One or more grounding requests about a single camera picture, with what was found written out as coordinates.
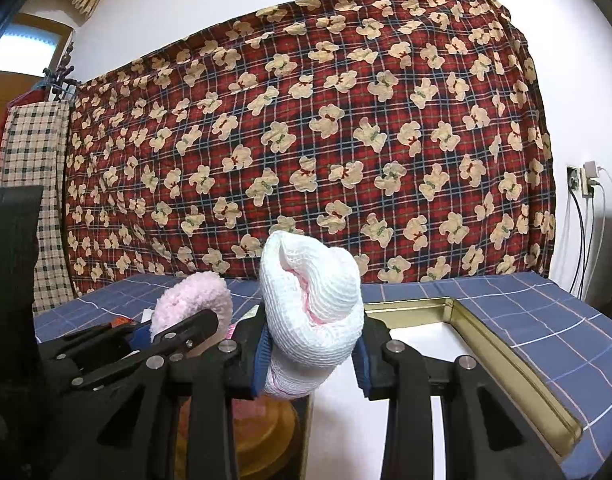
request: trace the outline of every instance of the window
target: window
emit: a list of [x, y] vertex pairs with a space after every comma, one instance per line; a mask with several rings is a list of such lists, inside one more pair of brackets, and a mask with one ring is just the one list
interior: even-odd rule
[[70, 33], [61, 23], [18, 14], [0, 38], [0, 71], [43, 76], [57, 66]]

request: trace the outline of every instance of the black cable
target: black cable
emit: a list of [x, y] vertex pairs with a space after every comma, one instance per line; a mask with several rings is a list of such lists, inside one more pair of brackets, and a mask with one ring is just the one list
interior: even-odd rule
[[586, 253], [586, 259], [584, 260], [584, 269], [582, 270], [582, 284], [579, 287], [579, 299], [582, 299], [584, 293], [584, 277], [586, 275], [586, 268], [590, 260], [590, 249], [593, 247], [593, 233], [595, 231], [595, 193], [591, 196], [590, 205], [592, 208], [592, 216], [590, 217], [590, 238], [588, 240], [588, 252]]
[[[569, 293], [572, 294], [573, 288], [575, 288], [575, 280], [577, 279], [577, 274], [579, 273], [580, 263], [586, 259], [586, 231], [584, 230], [584, 219], [582, 217], [582, 209], [579, 206], [579, 202], [577, 201], [577, 197], [575, 194], [570, 191], [570, 195], [573, 197], [575, 202], [575, 207], [577, 208], [577, 216], [579, 218], [579, 230], [581, 234], [581, 239], [579, 240], [579, 256], [577, 259], [577, 270], [575, 271], [575, 277], [573, 279], [573, 284], [570, 286]], [[584, 275], [582, 274], [581, 283], [584, 283]]]

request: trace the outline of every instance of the pink fluffy fabric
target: pink fluffy fabric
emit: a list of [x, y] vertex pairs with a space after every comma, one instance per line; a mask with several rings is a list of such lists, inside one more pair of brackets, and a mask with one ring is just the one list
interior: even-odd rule
[[214, 272], [197, 272], [177, 283], [158, 299], [150, 324], [150, 340], [207, 308], [217, 314], [217, 334], [224, 338], [232, 318], [232, 298], [226, 281]]

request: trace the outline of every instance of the blue tablecloth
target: blue tablecloth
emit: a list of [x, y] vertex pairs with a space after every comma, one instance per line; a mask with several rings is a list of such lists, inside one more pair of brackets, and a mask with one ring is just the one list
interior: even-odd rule
[[[38, 341], [118, 316], [139, 319], [180, 281], [141, 274], [41, 314]], [[234, 320], [261, 300], [257, 282], [228, 280]], [[449, 296], [459, 300], [526, 362], [584, 428], [562, 463], [571, 480], [594, 474], [612, 450], [612, 320], [534, 272], [426, 283], [363, 285], [366, 303]]]

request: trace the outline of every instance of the plaid curtain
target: plaid curtain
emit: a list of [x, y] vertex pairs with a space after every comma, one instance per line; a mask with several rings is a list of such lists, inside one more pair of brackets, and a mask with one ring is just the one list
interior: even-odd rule
[[12, 107], [1, 141], [0, 187], [44, 186], [34, 314], [74, 297], [60, 228], [69, 115], [69, 104], [62, 102]]
[[261, 9], [84, 84], [71, 134], [79, 292], [255, 278], [278, 229], [346, 248], [368, 283], [548, 274], [550, 138], [497, 0]]

